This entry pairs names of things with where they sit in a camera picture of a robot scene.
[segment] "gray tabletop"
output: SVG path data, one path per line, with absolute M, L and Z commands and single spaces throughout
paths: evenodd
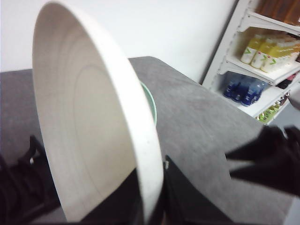
M 282 224 L 293 197 L 232 180 L 229 169 L 245 163 L 224 155 L 257 137 L 262 124 L 156 58 L 130 62 L 155 99 L 163 156 L 233 221 Z M 1 73 L 1 151 L 9 163 L 27 150 L 30 134 L 42 140 L 31 70 Z

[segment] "ceramic plate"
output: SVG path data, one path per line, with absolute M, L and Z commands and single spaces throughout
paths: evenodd
M 147 99 L 128 59 L 82 11 L 46 4 L 33 40 L 43 141 L 68 221 L 79 221 L 136 167 L 147 222 L 162 158 Z

